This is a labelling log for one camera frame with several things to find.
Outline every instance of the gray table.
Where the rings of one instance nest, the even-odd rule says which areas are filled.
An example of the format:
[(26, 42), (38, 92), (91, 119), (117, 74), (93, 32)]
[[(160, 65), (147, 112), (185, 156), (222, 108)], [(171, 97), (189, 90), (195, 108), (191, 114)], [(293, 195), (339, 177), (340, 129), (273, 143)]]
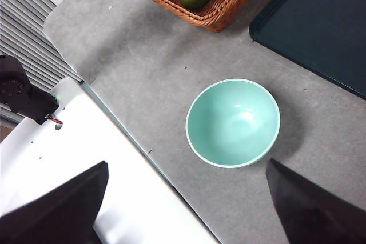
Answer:
[[(67, 63), (222, 243), (287, 242), (265, 178), (270, 157), (366, 209), (366, 101), (252, 42), (248, 24), (268, 1), (250, 0), (218, 34), (151, 0), (64, 0), (45, 24)], [(281, 112), (272, 150), (240, 169), (205, 163), (185, 137), (189, 105), (225, 78), (262, 84)]]

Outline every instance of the mint green bowl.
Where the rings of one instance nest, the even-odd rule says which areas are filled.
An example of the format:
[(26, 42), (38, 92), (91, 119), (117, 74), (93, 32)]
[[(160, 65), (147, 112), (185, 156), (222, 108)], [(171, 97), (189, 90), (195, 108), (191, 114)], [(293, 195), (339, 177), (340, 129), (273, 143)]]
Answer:
[(192, 150), (205, 162), (243, 167), (272, 147), (280, 129), (280, 111), (261, 85), (227, 79), (198, 95), (189, 108), (185, 129)]

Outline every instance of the red wire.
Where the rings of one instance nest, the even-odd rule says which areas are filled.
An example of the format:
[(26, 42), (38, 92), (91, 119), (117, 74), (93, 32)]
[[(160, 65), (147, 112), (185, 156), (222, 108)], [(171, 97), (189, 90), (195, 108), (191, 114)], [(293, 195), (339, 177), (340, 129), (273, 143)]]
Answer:
[(47, 117), (47, 119), (52, 120), (53, 122), (57, 123), (57, 124), (62, 124), (61, 120), (58, 120), (56, 117), (53, 117), (52, 115), (49, 115)]

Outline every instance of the baking tray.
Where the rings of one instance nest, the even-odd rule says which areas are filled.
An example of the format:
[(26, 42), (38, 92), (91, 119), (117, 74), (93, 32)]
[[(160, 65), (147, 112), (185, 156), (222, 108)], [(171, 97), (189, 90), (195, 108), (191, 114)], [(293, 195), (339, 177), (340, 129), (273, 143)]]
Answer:
[(366, 0), (271, 0), (252, 39), (366, 99)]

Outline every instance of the metal vent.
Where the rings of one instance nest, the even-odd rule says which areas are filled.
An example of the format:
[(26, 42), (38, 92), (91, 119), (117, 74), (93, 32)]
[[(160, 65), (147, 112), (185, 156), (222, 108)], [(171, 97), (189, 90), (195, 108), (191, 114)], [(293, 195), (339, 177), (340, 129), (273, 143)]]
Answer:
[[(0, 52), (18, 58), (30, 82), (46, 91), (64, 77), (81, 80), (42, 31), (54, 8), (50, 0), (0, 0)], [(0, 109), (6, 117), (4, 105)]]

